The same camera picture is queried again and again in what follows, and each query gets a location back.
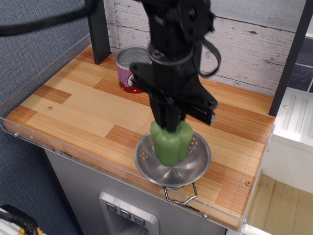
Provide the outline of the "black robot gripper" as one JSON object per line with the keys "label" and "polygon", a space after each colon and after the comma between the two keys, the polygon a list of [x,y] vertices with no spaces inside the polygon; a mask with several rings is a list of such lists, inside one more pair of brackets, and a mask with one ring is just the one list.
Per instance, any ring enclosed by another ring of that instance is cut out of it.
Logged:
{"label": "black robot gripper", "polygon": [[190,115],[208,125],[216,118],[217,100],[201,84],[193,63],[130,65],[132,84],[146,92],[156,123],[175,132],[179,123]]}

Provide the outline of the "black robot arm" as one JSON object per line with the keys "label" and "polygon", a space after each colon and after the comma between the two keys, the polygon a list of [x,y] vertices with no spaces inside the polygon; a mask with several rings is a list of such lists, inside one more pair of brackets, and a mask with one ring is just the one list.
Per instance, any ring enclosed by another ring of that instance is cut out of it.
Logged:
{"label": "black robot arm", "polygon": [[217,100],[200,78],[201,51],[205,47],[221,60],[219,51],[205,39],[213,31],[215,15],[208,0],[144,0],[149,19],[150,64],[134,62],[132,84],[146,92],[156,123],[174,132],[186,115],[206,124],[215,120]]}

